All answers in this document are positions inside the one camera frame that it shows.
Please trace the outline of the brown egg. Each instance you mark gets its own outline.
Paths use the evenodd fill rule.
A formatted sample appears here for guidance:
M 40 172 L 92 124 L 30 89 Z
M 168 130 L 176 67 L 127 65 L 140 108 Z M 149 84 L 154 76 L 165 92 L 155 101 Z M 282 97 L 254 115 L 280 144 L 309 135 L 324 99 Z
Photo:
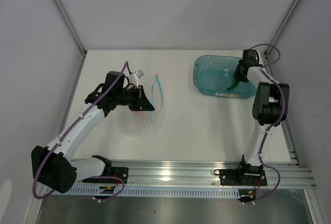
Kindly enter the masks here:
M 148 117 L 148 112 L 147 111 L 140 111 L 140 112 L 137 113 L 137 116 L 139 118 L 146 118 L 146 117 Z

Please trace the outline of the green cucumber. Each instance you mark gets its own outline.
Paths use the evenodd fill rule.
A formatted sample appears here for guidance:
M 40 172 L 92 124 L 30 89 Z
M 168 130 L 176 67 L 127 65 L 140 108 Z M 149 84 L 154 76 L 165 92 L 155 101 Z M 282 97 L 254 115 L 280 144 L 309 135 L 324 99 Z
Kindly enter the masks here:
M 231 85 L 230 87 L 227 88 L 227 91 L 230 91 L 232 89 L 235 89 L 238 86 L 239 82 L 236 81 L 233 85 Z

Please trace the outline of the clear zip top bag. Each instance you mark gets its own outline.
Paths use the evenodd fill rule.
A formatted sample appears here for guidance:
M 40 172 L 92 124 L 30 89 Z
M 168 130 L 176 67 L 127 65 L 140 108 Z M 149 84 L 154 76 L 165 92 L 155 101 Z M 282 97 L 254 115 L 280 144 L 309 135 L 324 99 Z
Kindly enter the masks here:
M 160 76 L 156 73 L 154 76 L 144 77 L 144 73 L 139 70 L 129 76 L 130 83 L 134 86 L 143 85 L 147 100 L 152 104 L 154 110 L 131 112 L 126 115 L 128 121 L 127 131 L 129 134 L 142 133 L 153 127 L 157 122 L 158 116 L 162 112 L 164 104 L 163 89 Z

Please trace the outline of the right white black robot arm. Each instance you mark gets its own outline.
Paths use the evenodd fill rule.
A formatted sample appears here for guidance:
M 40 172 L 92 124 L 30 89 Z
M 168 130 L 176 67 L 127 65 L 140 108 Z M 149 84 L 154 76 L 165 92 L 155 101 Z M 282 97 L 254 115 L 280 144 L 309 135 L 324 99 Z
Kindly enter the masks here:
M 255 126 L 251 141 L 236 171 L 241 184 L 249 184 L 255 176 L 262 176 L 264 155 L 273 132 L 287 117 L 290 87 L 275 80 L 260 64 L 256 50 L 244 50 L 233 78 L 236 82 L 251 82 L 257 88 L 252 116 Z

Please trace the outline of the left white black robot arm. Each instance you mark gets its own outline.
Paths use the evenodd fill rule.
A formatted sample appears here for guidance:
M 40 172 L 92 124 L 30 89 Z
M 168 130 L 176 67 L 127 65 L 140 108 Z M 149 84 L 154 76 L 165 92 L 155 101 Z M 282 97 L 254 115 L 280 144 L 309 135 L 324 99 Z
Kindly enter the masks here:
M 84 100 L 77 119 L 45 147 L 37 145 L 31 152 L 33 189 L 44 184 L 59 193 L 66 193 L 76 182 L 117 183 L 112 161 L 100 155 L 74 161 L 73 157 L 89 133 L 118 106 L 127 106 L 132 112 L 150 112 L 155 107 L 148 100 L 139 83 L 141 70 L 126 76 L 110 71 L 104 83 L 99 84 Z

